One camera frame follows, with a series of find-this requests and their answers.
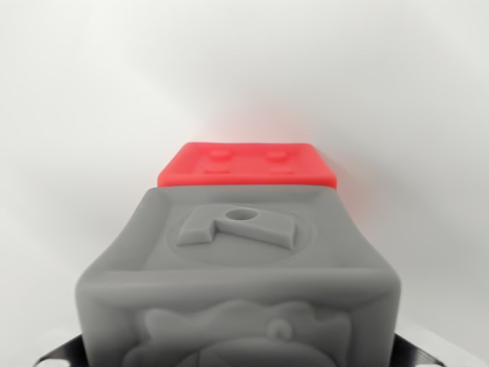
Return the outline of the gripper right finger with black rubber pad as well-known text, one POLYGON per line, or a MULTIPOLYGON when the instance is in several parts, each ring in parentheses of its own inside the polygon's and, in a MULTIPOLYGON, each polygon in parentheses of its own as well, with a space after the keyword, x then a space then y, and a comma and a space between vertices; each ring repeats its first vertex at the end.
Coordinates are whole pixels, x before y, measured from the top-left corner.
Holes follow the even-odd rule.
POLYGON ((454 356, 451 344, 437 335, 396 332, 395 366, 455 366, 454 356))

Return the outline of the gripper left finger with black rubber pad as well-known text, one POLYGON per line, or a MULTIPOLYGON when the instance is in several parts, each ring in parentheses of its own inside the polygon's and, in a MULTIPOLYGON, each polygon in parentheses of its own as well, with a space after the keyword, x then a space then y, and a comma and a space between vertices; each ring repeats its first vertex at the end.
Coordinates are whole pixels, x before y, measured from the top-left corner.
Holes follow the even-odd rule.
POLYGON ((41 356, 33 367, 86 367, 86 351, 82 335, 73 337, 41 356))

